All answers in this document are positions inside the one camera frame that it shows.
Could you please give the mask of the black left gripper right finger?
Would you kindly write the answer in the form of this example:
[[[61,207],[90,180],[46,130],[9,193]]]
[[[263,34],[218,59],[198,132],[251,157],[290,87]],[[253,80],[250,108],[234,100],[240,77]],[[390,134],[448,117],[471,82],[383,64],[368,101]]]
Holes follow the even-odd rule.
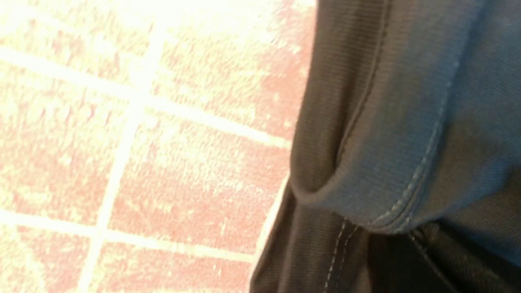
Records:
[[[448,225],[424,224],[411,230],[407,237],[451,293],[520,292],[520,266]]]

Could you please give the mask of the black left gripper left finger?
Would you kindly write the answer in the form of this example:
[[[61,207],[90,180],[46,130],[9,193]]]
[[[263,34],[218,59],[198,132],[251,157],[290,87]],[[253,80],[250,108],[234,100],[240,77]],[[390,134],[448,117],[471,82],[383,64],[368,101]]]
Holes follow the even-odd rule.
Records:
[[[368,270],[373,293],[451,293],[452,284],[408,236],[371,235]]]

